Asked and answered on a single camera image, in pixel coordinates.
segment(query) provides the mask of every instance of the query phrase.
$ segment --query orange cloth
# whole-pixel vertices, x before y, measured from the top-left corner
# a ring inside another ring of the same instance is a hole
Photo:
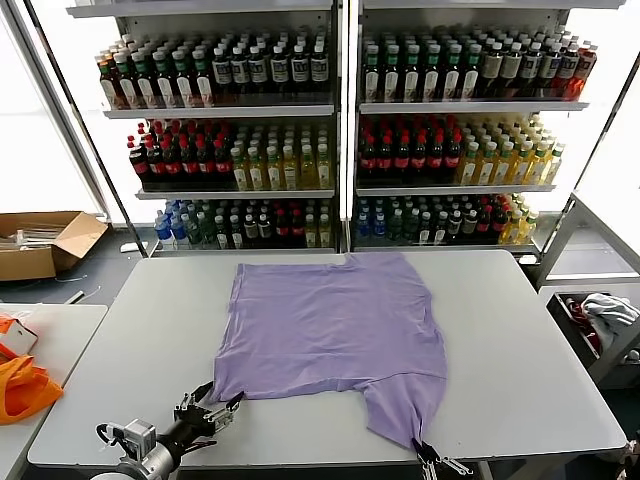
[[[0,395],[0,425],[8,425],[53,404],[62,389],[33,357],[22,356],[0,365]]]

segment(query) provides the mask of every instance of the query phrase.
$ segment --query shelf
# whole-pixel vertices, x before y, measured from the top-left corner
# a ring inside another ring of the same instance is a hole
[[[405,195],[477,195],[491,193],[550,192],[555,185],[434,185],[432,187],[358,188],[359,197]]]
[[[114,120],[125,118],[272,118],[322,117],[333,114],[333,105],[278,105],[268,107],[213,108],[141,108],[137,110],[105,110]]]
[[[539,255],[540,250],[533,243],[529,245],[397,245],[355,247],[355,252],[443,252],[464,250],[506,250],[514,255]]]
[[[145,192],[136,193],[139,200],[244,200],[281,198],[333,198],[333,190],[276,190],[268,192]]]
[[[173,0],[173,1],[99,1],[99,5],[67,8],[74,18],[142,17],[204,13],[326,11],[330,0]]]
[[[569,10],[571,8],[617,9],[626,0],[363,0],[365,9],[396,8],[526,8]]]
[[[491,112],[576,112],[587,102],[430,102],[430,103],[361,103],[363,115],[396,113],[491,113]]]

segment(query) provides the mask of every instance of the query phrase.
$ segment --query purple t-shirt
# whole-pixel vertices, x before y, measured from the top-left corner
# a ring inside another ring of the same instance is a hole
[[[440,404],[447,364],[431,294],[401,253],[344,265],[238,265],[211,400],[364,394],[369,428],[411,447]]]

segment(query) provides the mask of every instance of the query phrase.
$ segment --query t-shirt sleeve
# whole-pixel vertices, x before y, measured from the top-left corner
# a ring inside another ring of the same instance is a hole
[[[407,448],[426,432],[444,396],[446,379],[403,373],[362,386],[369,429]]]

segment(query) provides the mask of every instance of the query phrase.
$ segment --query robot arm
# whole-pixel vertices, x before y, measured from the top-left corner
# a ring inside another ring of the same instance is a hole
[[[103,473],[94,480],[167,480],[169,474],[180,466],[184,455],[215,445],[214,440],[196,440],[213,437],[229,426],[244,392],[233,397],[224,407],[212,411],[197,405],[212,386],[213,382],[209,382],[191,394],[185,393],[182,402],[174,409],[174,424],[157,439],[155,427],[141,420],[134,420],[125,427],[113,423],[98,425],[98,436],[107,445],[119,444],[126,456],[120,459],[115,473]]]

